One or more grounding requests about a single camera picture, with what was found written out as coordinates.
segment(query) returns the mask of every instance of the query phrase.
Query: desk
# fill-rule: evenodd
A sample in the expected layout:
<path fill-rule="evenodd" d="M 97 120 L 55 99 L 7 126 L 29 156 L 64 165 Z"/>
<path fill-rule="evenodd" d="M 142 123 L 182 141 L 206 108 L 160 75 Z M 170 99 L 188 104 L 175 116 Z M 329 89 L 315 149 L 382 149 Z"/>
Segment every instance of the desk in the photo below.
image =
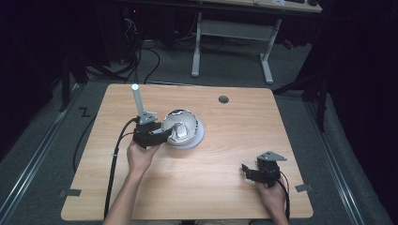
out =
<path fill-rule="evenodd" d="M 273 3 L 270 0 L 256 0 L 255 4 L 253 0 L 203 0 L 200 1 L 207 3 L 219 3 L 237 5 L 242 7 L 254 7 L 254 8 L 272 8 L 278 10 L 294 10 L 303 12 L 316 12 L 322 11 L 322 8 L 317 5 L 315 7 L 310 6 L 307 1 L 303 4 L 285 2 L 283 5 Z M 260 61 L 263 68 L 266 83 L 273 84 L 273 78 L 269 69 L 268 58 L 271 52 L 273 43 L 280 28 L 282 20 L 279 18 L 276 20 L 273 26 L 266 25 L 254 25 L 240 22 L 220 22 L 214 20 L 202 20 L 202 13 L 198 14 L 198 21 L 196 26 L 196 45 L 193 54 L 192 61 L 192 73 L 193 77 L 199 76 L 200 68 L 200 42 L 202 35 L 219 36 L 226 38 L 246 38 L 254 40 L 262 40 L 268 43 L 264 53 L 260 54 Z"/>
<path fill-rule="evenodd" d="M 241 164 L 256 169 L 256 157 L 273 151 L 287 157 L 279 162 L 290 184 L 291 218 L 308 218 L 313 208 L 302 185 L 295 156 L 274 96 L 269 89 L 141 85 L 147 111 L 160 119 L 175 109 L 195 113 L 205 137 L 191 150 L 167 143 L 153 158 L 140 186 L 133 219 L 269 218 L 253 181 Z M 227 96 L 228 103 L 220 103 Z M 124 125 L 137 114 L 128 84 L 112 84 L 101 103 L 61 216 L 65 220 L 102 220 L 112 154 Z M 125 157 L 131 136 L 120 144 L 111 203 L 128 172 Z"/>

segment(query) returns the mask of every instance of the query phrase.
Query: forearm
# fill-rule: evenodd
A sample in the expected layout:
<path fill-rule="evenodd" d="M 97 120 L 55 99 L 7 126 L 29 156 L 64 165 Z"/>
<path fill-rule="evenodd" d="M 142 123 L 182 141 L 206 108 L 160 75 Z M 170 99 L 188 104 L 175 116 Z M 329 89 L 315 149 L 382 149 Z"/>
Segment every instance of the forearm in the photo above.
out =
<path fill-rule="evenodd" d="M 104 220 L 104 225 L 130 224 L 135 198 L 143 176 L 143 172 L 132 172 L 128 174 L 108 216 Z"/>

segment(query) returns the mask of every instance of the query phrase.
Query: person's right hand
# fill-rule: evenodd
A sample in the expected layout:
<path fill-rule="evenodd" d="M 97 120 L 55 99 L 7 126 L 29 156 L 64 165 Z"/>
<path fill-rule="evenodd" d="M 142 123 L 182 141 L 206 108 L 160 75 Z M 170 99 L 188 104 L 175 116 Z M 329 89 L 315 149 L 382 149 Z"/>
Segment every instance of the person's right hand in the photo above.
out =
<path fill-rule="evenodd" d="M 130 173 L 145 173 L 149 168 L 152 158 L 158 151 L 160 145 L 144 149 L 136 142 L 131 142 L 127 149 L 127 157 L 130 166 Z"/>
<path fill-rule="evenodd" d="M 273 187 L 267 188 L 267 184 L 255 182 L 260 191 L 261 202 L 266 207 L 274 224 L 289 224 L 284 213 L 286 197 L 283 188 L 278 182 Z"/>

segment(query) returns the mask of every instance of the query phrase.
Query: black hole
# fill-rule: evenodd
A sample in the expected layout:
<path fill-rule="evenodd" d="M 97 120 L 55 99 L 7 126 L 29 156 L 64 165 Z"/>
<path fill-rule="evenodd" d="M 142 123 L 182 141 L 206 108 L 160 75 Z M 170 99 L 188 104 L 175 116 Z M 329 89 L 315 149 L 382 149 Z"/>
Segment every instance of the black hole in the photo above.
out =
<path fill-rule="evenodd" d="M 229 101 L 229 98 L 227 97 L 227 96 L 220 96 L 219 97 L 219 102 L 220 103 L 228 103 L 228 101 Z"/>

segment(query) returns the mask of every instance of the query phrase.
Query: white rod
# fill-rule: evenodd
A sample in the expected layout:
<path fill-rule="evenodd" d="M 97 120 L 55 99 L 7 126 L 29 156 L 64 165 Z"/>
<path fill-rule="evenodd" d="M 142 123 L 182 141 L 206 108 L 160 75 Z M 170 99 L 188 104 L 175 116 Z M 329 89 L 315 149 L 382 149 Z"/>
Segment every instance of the white rod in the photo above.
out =
<path fill-rule="evenodd" d="M 135 98 L 135 105 L 137 106 L 138 114 L 143 117 L 144 115 L 144 106 L 143 101 L 141 100 L 140 88 L 137 83 L 134 83 L 131 86 L 132 93 L 134 94 Z"/>

